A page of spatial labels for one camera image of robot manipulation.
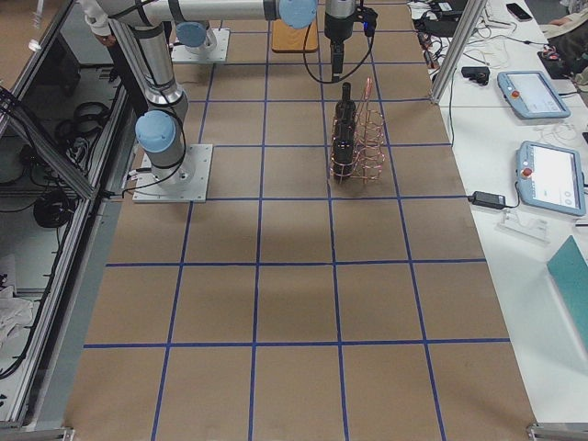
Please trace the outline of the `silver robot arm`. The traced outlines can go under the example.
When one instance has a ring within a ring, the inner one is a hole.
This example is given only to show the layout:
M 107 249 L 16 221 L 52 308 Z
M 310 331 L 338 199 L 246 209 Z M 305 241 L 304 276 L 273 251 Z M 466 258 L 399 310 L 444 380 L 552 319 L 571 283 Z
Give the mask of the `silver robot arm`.
M 212 51 L 217 46 L 217 39 L 205 21 L 184 21 L 175 25 L 176 45 L 187 46 L 194 53 Z
M 184 100 L 173 73 L 172 59 L 164 23 L 174 22 L 178 40 L 187 47 L 205 45 L 211 19 L 281 20 L 293 29 L 311 26 L 316 18 L 317 1 L 77 1 L 85 21 L 100 41 L 109 44 L 126 41 L 125 32 L 135 39 L 130 49 L 123 49 L 127 62 L 139 64 L 147 84 L 144 96 L 153 106 L 171 108 Z M 364 6 L 363 1 L 325 1 L 324 36 L 330 41 L 332 80 L 315 77 L 305 68 L 313 81 L 337 84 L 353 74 L 367 59 L 373 48 L 378 14 Z M 348 74 L 340 76 L 345 57 L 345 41 L 353 33 L 355 23 L 361 23 L 369 38 L 366 55 Z

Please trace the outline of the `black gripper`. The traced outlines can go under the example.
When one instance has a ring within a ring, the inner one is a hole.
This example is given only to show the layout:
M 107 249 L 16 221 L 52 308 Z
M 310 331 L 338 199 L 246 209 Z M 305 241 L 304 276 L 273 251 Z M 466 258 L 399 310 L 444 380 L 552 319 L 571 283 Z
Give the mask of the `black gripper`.
M 344 41 L 351 37 L 355 23 L 361 23 L 364 34 L 372 38 L 377 27 L 378 13 L 363 1 L 328 0 L 325 2 L 324 34 L 331 41 L 332 82 L 343 72 Z

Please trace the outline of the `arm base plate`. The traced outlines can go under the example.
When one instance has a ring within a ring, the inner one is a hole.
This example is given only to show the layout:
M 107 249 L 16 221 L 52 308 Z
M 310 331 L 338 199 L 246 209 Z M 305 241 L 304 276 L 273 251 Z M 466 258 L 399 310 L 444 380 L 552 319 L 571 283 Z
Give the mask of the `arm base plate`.
M 174 168 L 152 170 L 145 153 L 141 166 L 148 172 L 137 175 L 137 187 L 132 200 L 137 203 L 203 203 L 207 199 L 209 172 L 212 162 L 212 144 L 190 144 L 184 162 Z
M 224 63 L 227 60 L 231 31 L 228 28 L 209 28 L 204 43 L 198 47 L 186 46 L 175 39 L 172 49 L 174 64 Z

